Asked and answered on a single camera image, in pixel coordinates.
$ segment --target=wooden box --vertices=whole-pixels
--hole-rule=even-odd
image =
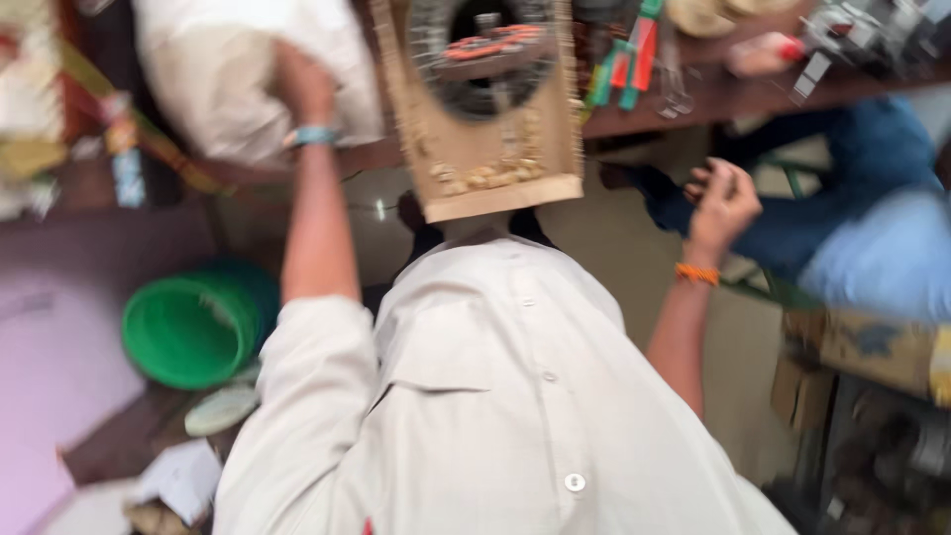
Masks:
[[[412,171],[426,221],[432,223],[484,213],[525,208],[583,195],[582,152],[574,83],[571,5],[552,0],[549,27],[556,37],[553,67],[526,104],[510,109],[524,121],[537,112],[540,137],[536,161],[541,176],[499,188],[449,195],[433,174],[447,166],[468,172],[497,162],[502,153],[502,121],[466,121],[447,111],[425,85],[407,49],[409,0],[373,0],[373,16],[387,87],[396,111],[401,148]]]

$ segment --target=wrist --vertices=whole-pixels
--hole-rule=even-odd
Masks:
[[[700,269],[719,269],[724,253],[717,248],[704,248],[696,244],[684,244],[684,264]]]
[[[298,117],[299,127],[329,127],[331,112],[329,110],[314,108],[302,109],[301,116]]]

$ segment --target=white cloth sack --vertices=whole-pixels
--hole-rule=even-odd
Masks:
[[[280,168],[293,119],[271,93],[279,35],[340,84],[339,146],[383,133],[373,58],[348,0],[134,0],[139,56],[155,99],[207,158]]]

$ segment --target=red item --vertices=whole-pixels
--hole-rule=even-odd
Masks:
[[[657,25],[647,20],[647,35],[644,38],[641,50],[637,52],[637,70],[634,72],[634,86],[641,91],[650,86],[650,73],[653,71],[653,57],[657,51]]]
[[[805,57],[805,45],[799,39],[788,36],[789,42],[779,49],[779,57],[786,61],[799,61]]]
[[[623,88],[628,84],[628,64],[631,57],[628,54],[614,56],[614,72],[611,74],[611,86]]]

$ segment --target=cardboard box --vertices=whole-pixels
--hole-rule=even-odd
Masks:
[[[819,359],[827,315],[828,312],[824,308],[783,312],[783,334],[786,342],[794,346],[797,354],[809,359]]]
[[[928,397],[936,327],[845,310],[828,313],[822,364]]]
[[[795,431],[824,427],[833,379],[833,373],[826,369],[810,369],[800,362],[781,357],[773,376],[773,411]]]
[[[574,83],[571,3],[551,0],[551,6],[553,21],[548,26],[555,33],[557,49],[553,67],[528,102],[506,114],[517,119],[522,117],[517,114],[524,109],[537,112],[540,135],[536,140],[539,155],[535,161],[542,167],[542,176],[500,188],[448,195],[431,175],[432,169],[448,166],[468,173],[497,162],[502,152],[502,121],[498,118],[465,121],[448,112],[420,78],[411,58],[406,28],[411,19],[409,0],[372,0],[400,145],[413,173],[417,198],[427,222],[583,196],[583,155],[578,123],[581,103]]]

